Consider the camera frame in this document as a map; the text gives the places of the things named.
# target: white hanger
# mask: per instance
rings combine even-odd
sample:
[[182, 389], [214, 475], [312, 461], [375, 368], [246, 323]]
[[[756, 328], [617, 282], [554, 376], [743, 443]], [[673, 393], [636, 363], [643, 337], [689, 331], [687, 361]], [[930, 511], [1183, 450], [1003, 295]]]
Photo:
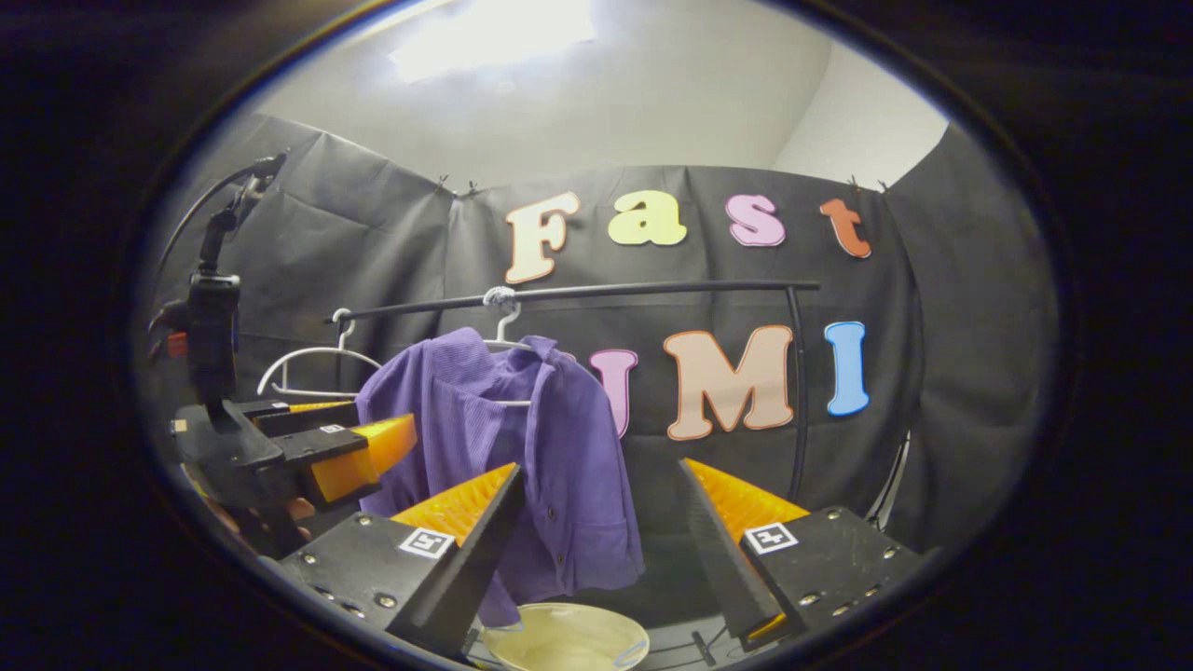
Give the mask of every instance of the white hanger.
[[[509, 314], [501, 318], [497, 321], [497, 337], [494, 340], [483, 340], [486, 345], [494, 347], [507, 347], [511, 350], [526, 350], [534, 351], [534, 347], [530, 345], [524, 345], [523, 343], [511, 343], [506, 340], [506, 325], [513, 324], [518, 315], [521, 314], [521, 303], [514, 300], [514, 290], [508, 287], [494, 287], [484, 293], [484, 300], [482, 301], [487, 306], [508, 306], [513, 304]], [[530, 401], [497, 401], [499, 404], [507, 407], [530, 407]]]
[[[333, 324], [338, 324], [340, 321], [340, 316], [342, 316], [345, 314], [351, 314], [351, 312], [352, 310], [350, 310], [347, 308], [340, 308], [340, 309], [335, 310], [335, 313], [332, 315], [332, 322]], [[288, 383], [289, 383], [289, 373], [290, 373], [290, 359], [292, 359], [295, 357], [299, 357], [302, 355], [315, 355], [315, 353], [344, 355], [344, 356], [348, 356], [348, 357], [352, 357], [352, 358], [356, 358], [356, 359], [360, 359], [360, 361], [363, 361], [363, 362], [372, 365], [373, 368], [378, 368], [379, 369], [381, 368], [379, 363], [375, 362], [373, 359], [371, 359], [371, 358], [369, 358], [369, 357], [366, 357], [366, 356], [364, 356], [364, 355], [361, 355], [359, 352], [353, 352], [352, 350], [346, 350], [344, 347], [345, 340], [347, 340], [348, 336], [351, 336], [352, 332], [356, 331], [356, 330], [357, 330], [357, 322], [356, 321], [348, 321], [348, 327], [344, 331], [344, 333], [340, 333], [340, 339], [338, 341], [338, 346], [335, 346], [335, 347], [307, 347], [305, 350], [295, 350], [295, 351], [290, 352], [289, 355], [285, 355], [284, 357], [282, 357], [278, 361], [273, 362], [273, 365], [271, 365], [265, 371], [265, 375], [261, 376], [261, 382], [258, 383], [258, 386], [256, 386], [256, 395], [260, 396], [265, 392], [265, 383], [270, 381], [270, 377], [273, 376], [273, 373], [280, 365], [282, 367], [282, 386], [278, 387], [277, 382], [273, 382], [271, 384], [273, 387], [273, 390], [277, 392], [277, 393], [279, 393], [279, 394], [290, 394], [290, 395], [297, 395], [297, 396], [317, 396], [317, 398], [321, 398], [321, 399], [354, 399], [354, 398], [357, 398], [356, 394], [347, 393], [347, 392], [309, 392], [309, 390], [305, 390], [305, 389], [291, 389], [288, 386]]]

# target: ceiling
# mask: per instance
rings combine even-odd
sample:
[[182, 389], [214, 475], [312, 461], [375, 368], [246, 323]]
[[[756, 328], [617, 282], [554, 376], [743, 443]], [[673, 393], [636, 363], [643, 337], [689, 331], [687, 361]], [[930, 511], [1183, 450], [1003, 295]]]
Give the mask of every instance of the ceiling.
[[619, 165], [772, 168], [830, 54], [827, 36], [764, 5], [592, 0], [589, 42], [402, 81], [388, 55], [468, 8], [344, 39], [265, 90], [256, 111], [450, 174], [457, 191]]

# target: black backdrop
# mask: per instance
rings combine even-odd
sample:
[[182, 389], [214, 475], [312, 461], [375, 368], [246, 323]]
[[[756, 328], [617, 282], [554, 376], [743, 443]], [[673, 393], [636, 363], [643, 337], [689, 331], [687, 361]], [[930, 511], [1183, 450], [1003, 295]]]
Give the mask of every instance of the black backdrop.
[[[1095, 2], [1055, 14], [1027, 2], [833, 5], [952, 79], [1021, 144], [1064, 214], [1093, 328], [1071, 433], [1047, 443], [1051, 458], [1006, 525], [937, 598], [832, 667], [922, 669], [925, 641], [941, 667], [1173, 661], [1183, 639], [1164, 614], [1181, 593], [1185, 548], [1170, 511], [1187, 487], [1182, 453], [1168, 448], [1185, 380], [1166, 359], [1180, 345], [1163, 318], [1185, 264], [1181, 246], [1155, 242], [1183, 228], [1179, 218], [1155, 230], [1137, 223], [1141, 203], [1169, 202], [1186, 179], [1166, 158], [1187, 140], [1193, 60], [1179, 17], [1188, 4]], [[42, 326], [16, 331], [16, 441], [41, 445], [10, 462], [5, 521], [20, 552], [16, 565], [6, 555], [16, 577], [5, 596], [16, 604], [7, 633], [21, 641], [10, 648], [18, 659], [307, 669], [333, 657], [341, 669], [373, 667], [282, 617], [227, 558], [186, 536], [138, 468], [138, 411], [104, 364], [125, 363], [128, 275], [117, 250], [147, 176], [200, 110], [289, 43], [296, 24], [279, 20], [314, 25], [288, 11], [251, 24], [272, 31], [223, 32], [242, 11], [208, 0], [61, 2], [4, 24], [5, 81], [16, 93], [6, 122], [20, 129], [6, 140], [21, 167], [6, 187], [14, 221], [44, 230], [8, 250], [12, 267], [37, 278], [18, 287], [18, 304]], [[221, 39], [187, 53], [203, 31]], [[166, 79], [152, 85], [159, 70]], [[115, 331], [100, 337], [97, 325], [109, 320]], [[1123, 327], [1145, 322], [1154, 327]]]
[[[798, 394], [808, 396], [803, 454], [795, 421], [764, 431], [717, 426], [696, 441], [667, 436], [676, 415], [678, 375], [663, 340], [709, 331], [736, 363], [755, 328], [793, 326], [781, 293], [524, 306], [511, 337], [549, 336], [581, 362], [605, 349], [629, 349], [639, 357], [630, 373], [630, 423], [622, 443], [648, 573], [630, 590], [592, 592], [581, 601], [617, 608], [647, 626], [716, 612], [699, 566], [691, 561], [694, 547], [675, 468], [680, 457], [804, 507], [846, 505], [865, 515], [911, 430], [913, 458], [905, 488], [895, 498], [891, 533], [923, 550], [976, 531], [1009, 493], [1030, 451], [1057, 343], [1049, 261], [1024, 202], [957, 130], [888, 193], [762, 170], [660, 166], [581, 171], [456, 196], [342, 138], [251, 115], [214, 138], [180, 181], [161, 208], [161, 232], [172, 230], [191, 202], [224, 174], [283, 149], [289, 159], [282, 173], [221, 257], [223, 271], [242, 277], [241, 400], [256, 398], [261, 374], [284, 353], [334, 344], [335, 327], [322, 318], [336, 308], [480, 295], [502, 284], [513, 235], [506, 215], [568, 191], [577, 196], [580, 210], [567, 216], [563, 248], [549, 252], [554, 271], [518, 289], [704, 279], [821, 283], [801, 297], [806, 388], [798, 388], [793, 362], [787, 370], [792, 407], [799, 407]], [[950, 178], [940, 179], [941, 172]], [[642, 190], [676, 198], [687, 228], [684, 241], [626, 246], [611, 239], [607, 223], [618, 214], [613, 202]], [[205, 217], [234, 187], [225, 191], [180, 238], [153, 304], [185, 295]], [[786, 228], [783, 242], [747, 247], [730, 235], [725, 202], [738, 193], [761, 193], [774, 203], [774, 216]], [[821, 204], [836, 198], [861, 217], [871, 246], [865, 259], [845, 253], [820, 213]], [[492, 333], [497, 314], [465, 308], [361, 320], [350, 346], [387, 361], [410, 343], [463, 326]], [[835, 387], [834, 356], [823, 333], [840, 321], [866, 327], [870, 402], [834, 417], [827, 410]], [[931, 356], [923, 356], [925, 347]], [[290, 384], [354, 390], [371, 373], [352, 359], [341, 365], [346, 370], [336, 378], [335, 357], [296, 359]], [[168, 399], [159, 407], [161, 418], [186, 401], [183, 368], [175, 362], [160, 378], [155, 398]]]

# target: pink letter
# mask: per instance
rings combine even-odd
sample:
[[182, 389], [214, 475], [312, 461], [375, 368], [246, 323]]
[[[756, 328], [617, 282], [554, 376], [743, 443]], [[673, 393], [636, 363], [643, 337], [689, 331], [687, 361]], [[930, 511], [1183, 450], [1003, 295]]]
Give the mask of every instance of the pink letter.
[[774, 247], [787, 236], [783, 222], [771, 216], [774, 203], [766, 196], [734, 196], [725, 214], [735, 222], [729, 233], [747, 247]]
[[630, 350], [601, 350], [594, 352], [588, 363], [600, 371], [620, 438], [630, 425], [630, 369], [638, 365], [638, 355]]

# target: yellow letter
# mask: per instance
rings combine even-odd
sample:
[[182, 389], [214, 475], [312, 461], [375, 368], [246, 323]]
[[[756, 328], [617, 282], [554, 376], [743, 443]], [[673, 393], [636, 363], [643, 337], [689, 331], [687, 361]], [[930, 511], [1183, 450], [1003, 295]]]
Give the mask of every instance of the yellow letter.
[[622, 214], [610, 220], [608, 236], [618, 245], [678, 245], [687, 236], [687, 228], [679, 222], [679, 203], [670, 193], [635, 191], [613, 207]]
[[580, 210], [580, 198], [568, 191], [518, 208], [506, 217], [506, 222], [514, 227], [514, 259], [506, 271], [507, 283], [528, 282], [550, 275], [555, 270], [555, 261], [543, 256], [543, 242], [549, 244], [551, 251], [558, 252], [568, 236], [568, 227], [560, 211], [548, 217], [546, 226], [542, 224], [543, 215], [552, 210], [574, 215]]
[[734, 370], [717, 340], [707, 331], [686, 331], [663, 341], [679, 368], [679, 417], [667, 429], [673, 441], [693, 441], [712, 432], [704, 419], [704, 399], [725, 431], [733, 431], [754, 396], [746, 415], [747, 429], [781, 426], [796, 415], [787, 405], [787, 345], [791, 330], [762, 326], [754, 331], [742, 361]]

